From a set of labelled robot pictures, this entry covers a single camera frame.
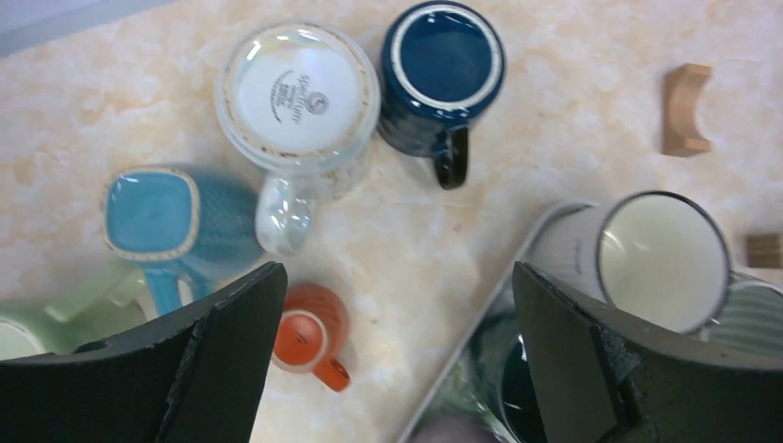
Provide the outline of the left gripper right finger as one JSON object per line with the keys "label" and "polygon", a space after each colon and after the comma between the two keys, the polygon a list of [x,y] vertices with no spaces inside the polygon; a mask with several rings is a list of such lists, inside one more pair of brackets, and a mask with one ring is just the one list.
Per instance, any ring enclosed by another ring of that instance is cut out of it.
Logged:
{"label": "left gripper right finger", "polygon": [[512,290],[550,442],[778,442],[782,362],[663,329],[529,263]]}

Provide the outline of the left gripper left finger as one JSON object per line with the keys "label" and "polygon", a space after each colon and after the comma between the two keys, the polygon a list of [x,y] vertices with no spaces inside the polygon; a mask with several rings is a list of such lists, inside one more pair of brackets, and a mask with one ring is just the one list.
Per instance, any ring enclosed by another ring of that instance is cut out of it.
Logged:
{"label": "left gripper left finger", "polygon": [[5,442],[247,442],[288,286],[268,262],[143,325],[1,364]]}

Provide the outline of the dark green mug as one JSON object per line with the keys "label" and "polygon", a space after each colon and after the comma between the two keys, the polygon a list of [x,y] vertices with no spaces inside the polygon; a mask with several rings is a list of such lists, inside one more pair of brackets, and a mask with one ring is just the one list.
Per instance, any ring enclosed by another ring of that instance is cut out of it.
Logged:
{"label": "dark green mug", "polygon": [[479,422],[500,442],[546,442],[517,313],[482,318],[466,351]]}

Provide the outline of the white black-rimmed mug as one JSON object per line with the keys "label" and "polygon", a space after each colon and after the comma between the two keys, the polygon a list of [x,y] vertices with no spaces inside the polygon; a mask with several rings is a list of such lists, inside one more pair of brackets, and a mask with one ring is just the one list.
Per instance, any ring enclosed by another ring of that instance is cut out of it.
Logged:
{"label": "white black-rimmed mug", "polygon": [[725,304],[731,272],[715,220],[663,190],[556,216],[527,260],[605,305],[678,333],[700,329]]}

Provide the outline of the lilac purple mug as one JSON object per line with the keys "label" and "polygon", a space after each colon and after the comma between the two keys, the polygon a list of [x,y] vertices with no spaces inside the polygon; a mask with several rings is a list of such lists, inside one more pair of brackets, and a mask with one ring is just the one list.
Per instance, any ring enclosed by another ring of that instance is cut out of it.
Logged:
{"label": "lilac purple mug", "polygon": [[497,443],[494,434],[466,416],[442,416],[423,426],[411,443]]}

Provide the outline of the light blue mug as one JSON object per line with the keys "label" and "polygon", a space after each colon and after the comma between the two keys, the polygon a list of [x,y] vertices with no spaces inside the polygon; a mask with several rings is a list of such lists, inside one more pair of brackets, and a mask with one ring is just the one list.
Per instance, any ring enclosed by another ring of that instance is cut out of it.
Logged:
{"label": "light blue mug", "polygon": [[103,238],[142,270],[159,316],[249,269],[263,254],[256,238],[258,193],[239,175],[192,163],[127,168],[102,201]]}

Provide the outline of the grey striped mug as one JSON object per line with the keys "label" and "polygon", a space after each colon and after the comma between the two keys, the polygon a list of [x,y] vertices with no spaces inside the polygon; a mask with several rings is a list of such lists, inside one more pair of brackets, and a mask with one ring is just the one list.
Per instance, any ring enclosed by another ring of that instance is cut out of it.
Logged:
{"label": "grey striped mug", "polygon": [[725,304],[696,337],[782,358],[782,290],[749,274],[733,272]]}

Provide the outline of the white floral mug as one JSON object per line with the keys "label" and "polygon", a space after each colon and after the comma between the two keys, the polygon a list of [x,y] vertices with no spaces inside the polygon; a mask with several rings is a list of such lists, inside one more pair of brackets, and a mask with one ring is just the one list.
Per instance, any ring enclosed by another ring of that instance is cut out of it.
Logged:
{"label": "white floral mug", "polygon": [[297,254],[317,206],[345,198],[368,174],[380,111],[374,66],[338,28],[272,22],[228,55],[215,105],[226,137],[264,174],[255,216],[261,247]]}

